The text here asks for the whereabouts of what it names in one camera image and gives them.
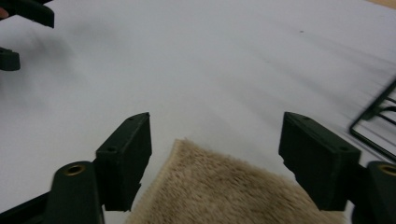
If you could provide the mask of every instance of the black plastic clip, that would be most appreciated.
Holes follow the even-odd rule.
[[[16,71],[21,69],[20,54],[10,49],[0,48],[0,70]]]
[[[53,28],[55,14],[49,7],[43,6],[48,2],[50,0],[0,0],[0,7],[8,12],[9,17],[20,15],[28,20]],[[20,69],[20,55],[10,49],[0,48],[0,70],[16,71]]]

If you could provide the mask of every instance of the white tabletop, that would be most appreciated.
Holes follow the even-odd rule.
[[[0,212],[48,191],[67,163],[92,161],[147,111],[153,155],[137,200],[176,138],[293,177],[277,155],[283,113],[354,142],[350,121],[396,73],[396,10],[362,0],[47,6],[54,30],[0,22],[0,46],[21,55],[20,71],[0,71]]]

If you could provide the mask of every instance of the mounting hole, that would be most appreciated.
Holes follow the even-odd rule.
[[[107,151],[109,151],[109,152],[116,152],[116,151],[117,151],[117,148],[116,148],[116,147],[108,147],[108,148],[107,148]]]
[[[396,176],[396,167],[392,165],[380,165],[379,169],[387,175]]]
[[[340,147],[341,151],[348,151],[349,149],[347,147]]]
[[[78,175],[84,172],[85,166],[84,165],[74,165],[70,166],[64,171],[65,175]]]

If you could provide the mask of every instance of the black plastic bracket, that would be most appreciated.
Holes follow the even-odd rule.
[[[0,0],[9,17],[20,15],[42,25],[54,27],[55,14],[49,7],[43,6],[50,0]],[[17,71],[21,69],[20,55],[10,49],[0,48],[0,70]]]
[[[0,70],[16,71],[21,69],[20,54],[10,49],[0,48]]]
[[[59,169],[50,192],[0,214],[0,223],[103,224],[107,211],[131,209],[151,156],[149,113],[126,119],[96,150],[94,162]]]
[[[361,151],[311,118],[286,112],[279,155],[319,210],[355,204],[354,224],[396,224],[396,166],[359,164]]]

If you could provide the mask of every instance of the beige fluffy fabric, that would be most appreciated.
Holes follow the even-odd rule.
[[[302,188],[279,175],[176,140],[126,223],[339,224],[344,218],[320,212]]]

